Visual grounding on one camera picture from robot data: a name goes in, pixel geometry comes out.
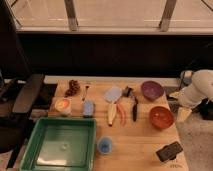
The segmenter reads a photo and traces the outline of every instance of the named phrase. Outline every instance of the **small cup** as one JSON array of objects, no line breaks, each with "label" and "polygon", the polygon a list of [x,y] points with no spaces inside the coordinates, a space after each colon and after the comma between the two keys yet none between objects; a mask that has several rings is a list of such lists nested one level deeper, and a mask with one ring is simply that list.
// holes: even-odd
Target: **small cup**
[{"label": "small cup", "polygon": [[61,98],[55,102],[55,109],[61,113],[62,116],[71,114],[71,100],[69,98]]},{"label": "small cup", "polygon": [[108,137],[102,137],[98,140],[97,149],[102,155],[107,155],[112,152],[112,140]]}]

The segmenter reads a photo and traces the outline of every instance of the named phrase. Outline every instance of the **green tray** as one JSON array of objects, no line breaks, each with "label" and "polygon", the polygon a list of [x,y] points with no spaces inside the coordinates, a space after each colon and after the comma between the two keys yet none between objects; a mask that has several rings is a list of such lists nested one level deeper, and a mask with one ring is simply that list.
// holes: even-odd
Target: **green tray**
[{"label": "green tray", "polygon": [[28,142],[20,171],[91,171],[94,119],[41,118]]}]

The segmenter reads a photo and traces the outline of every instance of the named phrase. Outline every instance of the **purple bowl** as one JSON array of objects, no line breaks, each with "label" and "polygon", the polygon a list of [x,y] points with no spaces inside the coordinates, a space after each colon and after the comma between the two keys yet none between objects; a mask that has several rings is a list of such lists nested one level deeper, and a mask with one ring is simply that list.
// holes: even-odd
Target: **purple bowl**
[{"label": "purple bowl", "polygon": [[163,87],[155,81],[146,81],[141,85],[143,95],[149,100],[156,100],[164,94]]}]

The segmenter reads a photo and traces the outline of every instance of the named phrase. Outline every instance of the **sponge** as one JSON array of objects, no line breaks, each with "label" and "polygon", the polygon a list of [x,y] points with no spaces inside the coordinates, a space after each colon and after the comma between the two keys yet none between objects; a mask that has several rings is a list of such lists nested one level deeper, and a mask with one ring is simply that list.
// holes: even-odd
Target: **sponge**
[{"label": "sponge", "polygon": [[91,100],[85,100],[83,106],[83,117],[92,118],[94,113],[94,103]]}]

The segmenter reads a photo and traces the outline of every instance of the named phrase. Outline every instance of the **orange carrot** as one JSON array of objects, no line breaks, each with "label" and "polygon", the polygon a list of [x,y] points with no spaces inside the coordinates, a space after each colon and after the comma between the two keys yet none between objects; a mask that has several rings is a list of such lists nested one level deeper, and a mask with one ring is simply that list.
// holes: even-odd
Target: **orange carrot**
[{"label": "orange carrot", "polygon": [[118,109],[118,113],[121,116],[121,125],[124,126],[126,124],[126,112],[124,110],[124,108],[122,107],[121,104],[117,103],[117,109]]}]

